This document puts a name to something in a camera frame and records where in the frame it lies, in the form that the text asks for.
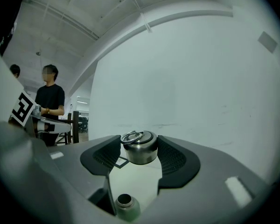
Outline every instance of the metal kettle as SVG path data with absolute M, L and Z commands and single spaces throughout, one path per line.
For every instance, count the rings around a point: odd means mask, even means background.
M 131 131 L 124 134 L 120 141 L 125 148 L 127 159 L 133 164 L 148 164 L 157 157 L 157 136 L 153 132 Z

